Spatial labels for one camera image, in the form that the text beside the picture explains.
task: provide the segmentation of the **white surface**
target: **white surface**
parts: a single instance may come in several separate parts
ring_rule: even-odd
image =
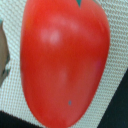
[[[128,1],[98,0],[111,29],[111,46],[106,68],[96,95],[83,118],[73,128],[96,128],[128,67]],[[19,67],[20,31],[26,0],[0,0],[11,61],[11,72],[0,88],[0,110],[42,126],[25,102]]]

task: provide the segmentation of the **roma tomato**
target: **roma tomato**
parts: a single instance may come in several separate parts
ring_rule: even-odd
[[[104,71],[110,29],[93,0],[27,0],[21,33],[21,80],[27,104],[50,128],[76,123]]]

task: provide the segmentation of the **tomato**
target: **tomato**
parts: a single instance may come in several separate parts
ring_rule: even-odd
[[[27,0],[20,66],[27,104],[43,125],[66,128],[86,112],[110,45],[107,16],[93,0]]]

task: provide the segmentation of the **white mesh background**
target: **white mesh background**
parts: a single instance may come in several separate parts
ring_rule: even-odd
[[[106,68],[96,95],[83,118],[73,128],[96,128],[128,67],[128,1],[98,0],[105,10],[111,29],[111,46]],[[42,126],[25,102],[19,67],[20,31],[26,0],[0,0],[11,61],[9,77],[0,88],[0,110]]]

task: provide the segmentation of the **dark spot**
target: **dark spot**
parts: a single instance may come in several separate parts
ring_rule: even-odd
[[[6,64],[8,64],[9,60],[10,60],[10,55],[8,54]]]
[[[68,102],[68,105],[70,105],[70,106],[72,105],[72,101],[71,100]]]
[[[6,70],[6,71],[7,71],[7,76],[9,75],[9,73],[10,73],[10,70],[11,70],[11,69],[7,69],[7,70]]]
[[[3,70],[2,75],[4,75],[4,73],[5,73],[5,69]]]

